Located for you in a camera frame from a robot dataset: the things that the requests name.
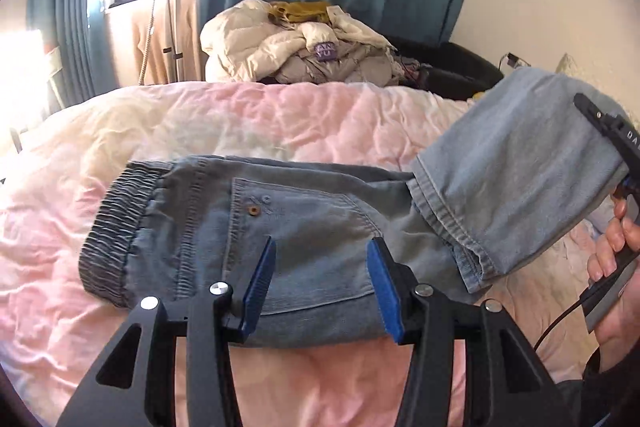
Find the purple label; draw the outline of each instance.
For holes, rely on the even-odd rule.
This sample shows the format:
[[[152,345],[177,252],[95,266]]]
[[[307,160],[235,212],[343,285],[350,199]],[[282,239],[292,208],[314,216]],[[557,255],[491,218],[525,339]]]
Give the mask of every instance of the purple label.
[[[338,58],[338,53],[335,50],[335,44],[333,42],[320,42],[314,46],[314,53],[318,62],[326,62],[328,60],[335,60]]]

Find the denim fabric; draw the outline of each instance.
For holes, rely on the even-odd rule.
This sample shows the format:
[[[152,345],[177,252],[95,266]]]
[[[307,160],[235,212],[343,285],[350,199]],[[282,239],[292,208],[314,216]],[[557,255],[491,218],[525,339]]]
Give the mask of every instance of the denim fabric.
[[[366,244],[449,298],[474,302],[593,210],[622,159],[573,106],[592,87],[530,68],[488,92],[413,172],[188,156],[132,162],[111,185],[79,261],[87,291],[121,307],[225,280],[275,238],[276,273],[248,345],[300,347],[383,333]]]

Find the blue gripper pad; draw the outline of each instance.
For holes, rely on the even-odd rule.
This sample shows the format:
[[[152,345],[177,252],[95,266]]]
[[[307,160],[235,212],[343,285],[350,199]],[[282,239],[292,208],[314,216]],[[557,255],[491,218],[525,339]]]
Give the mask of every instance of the blue gripper pad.
[[[264,304],[264,300],[267,296],[275,267],[276,243],[270,237],[267,240],[267,244],[264,246],[264,250],[262,250],[262,254],[260,254],[260,259],[255,267],[254,275],[251,277],[251,282],[244,293],[244,298],[242,298],[244,317],[240,330],[244,338],[247,338],[247,336],[252,334],[255,331],[255,327],[258,325],[262,305]]]
[[[400,314],[400,298],[382,259],[382,252],[374,240],[367,243],[367,269],[378,299],[378,307],[385,330],[396,343],[404,336]]]

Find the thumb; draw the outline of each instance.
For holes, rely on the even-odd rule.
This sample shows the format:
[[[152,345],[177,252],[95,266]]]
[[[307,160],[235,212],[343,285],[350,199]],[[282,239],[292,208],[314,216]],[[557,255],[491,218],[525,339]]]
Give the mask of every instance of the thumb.
[[[625,233],[626,243],[631,250],[640,250],[640,227],[635,225],[631,219],[625,217],[622,220],[622,230]]]

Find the human hand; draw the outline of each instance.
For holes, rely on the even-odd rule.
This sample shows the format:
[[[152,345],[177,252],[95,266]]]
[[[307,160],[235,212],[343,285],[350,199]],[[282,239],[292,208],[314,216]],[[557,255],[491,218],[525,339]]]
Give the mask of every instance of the human hand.
[[[615,272],[616,253],[625,242],[632,250],[640,250],[640,227],[625,217],[626,201],[613,196],[612,199],[616,217],[598,238],[596,253],[587,263],[587,272],[593,281]],[[616,365],[636,345],[640,338],[640,264],[623,289],[622,297],[596,325],[594,333],[600,344],[600,372]]]

